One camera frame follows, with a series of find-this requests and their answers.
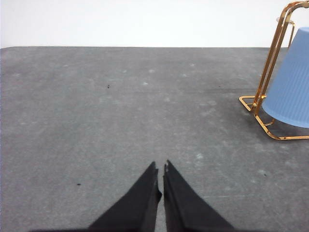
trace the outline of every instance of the lamp stand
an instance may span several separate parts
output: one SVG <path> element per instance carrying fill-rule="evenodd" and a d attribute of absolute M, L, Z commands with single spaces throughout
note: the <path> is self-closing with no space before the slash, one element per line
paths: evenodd
<path fill-rule="evenodd" d="M 269 131 L 267 126 L 270 126 L 274 123 L 274 119 L 270 123 L 264 123 L 262 119 L 259 116 L 260 108 L 262 106 L 263 99 L 266 98 L 266 90 L 272 75 L 272 72 L 274 70 L 277 57 L 282 45 L 282 41 L 284 38 L 284 35 L 286 33 L 286 29 L 288 27 L 288 24 L 292 24 L 292 33 L 290 37 L 289 45 L 291 44 L 291 39 L 294 32 L 295 24 L 293 21 L 291 21 L 291 14 L 294 10 L 297 8 L 304 7 L 309 8 L 309 0 L 306 1 L 295 1 L 289 3 L 282 11 L 279 20 L 277 29 L 273 38 L 273 41 L 271 43 L 268 57 L 265 62 L 265 66 L 261 75 L 260 83 L 257 88 L 256 94 L 254 96 L 241 96 L 239 97 L 240 102 L 245 106 L 245 108 L 254 113 L 254 117 L 257 120 L 257 122 L 260 124 L 260 126 L 263 128 L 265 133 L 276 140 L 296 140 L 296 139 L 309 139 L 309 135 L 302 135 L 302 136 L 276 136 L 272 132 Z M 247 103 L 245 99 L 253 99 L 253 102 Z"/>

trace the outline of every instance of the floor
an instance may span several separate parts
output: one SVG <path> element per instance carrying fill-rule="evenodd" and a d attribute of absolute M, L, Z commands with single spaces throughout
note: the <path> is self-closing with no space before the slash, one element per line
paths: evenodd
<path fill-rule="evenodd" d="M 162 191 L 170 159 L 235 227 L 307 232 L 309 142 L 269 138 L 238 101 L 255 93 L 266 56 L 266 48 L 2 49 L 2 231 L 85 228 L 153 160 Z M 163 201 L 156 231 L 166 231 Z"/>

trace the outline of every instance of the black object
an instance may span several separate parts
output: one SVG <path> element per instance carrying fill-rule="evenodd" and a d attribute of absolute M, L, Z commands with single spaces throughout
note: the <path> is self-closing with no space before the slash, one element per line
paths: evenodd
<path fill-rule="evenodd" d="M 130 190 L 88 229 L 41 232 L 154 232 L 161 196 L 158 170 L 152 162 Z"/>
<path fill-rule="evenodd" d="M 152 162 L 130 190 L 87 229 L 36 232 L 154 232 L 162 196 L 157 176 Z M 169 160 L 163 178 L 168 232 L 253 232 L 234 229 L 193 191 Z"/>
<path fill-rule="evenodd" d="M 164 166 L 164 206 L 168 232 L 200 232 L 232 225 L 204 202 L 168 160 Z"/>

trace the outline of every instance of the wall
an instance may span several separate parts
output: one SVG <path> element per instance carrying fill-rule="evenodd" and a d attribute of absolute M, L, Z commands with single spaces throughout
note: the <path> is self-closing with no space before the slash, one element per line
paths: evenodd
<path fill-rule="evenodd" d="M 1 0 L 1 47 L 269 47 L 288 2 Z M 309 10 L 292 19 L 309 26 Z"/>

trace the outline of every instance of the lamp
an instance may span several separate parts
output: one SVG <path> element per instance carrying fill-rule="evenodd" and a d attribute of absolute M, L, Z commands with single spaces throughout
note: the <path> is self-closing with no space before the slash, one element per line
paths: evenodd
<path fill-rule="evenodd" d="M 275 119 L 293 126 L 309 128 L 309 28 L 300 28 L 297 31 L 266 95 L 287 26 L 291 23 L 291 14 L 300 7 L 308 8 L 309 0 L 291 2 L 283 9 L 256 95 L 239 98 L 248 111 L 254 112 L 255 119 L 267 135 L 276 140 L 309 139 L 309 135 L 279 137 L 268 129 Z M 253 99 L 253 102 L 247 103 L 245 99 Z M 261 106 L 273 117 L 270 123 L 262 121 L 259 115 Z"/>

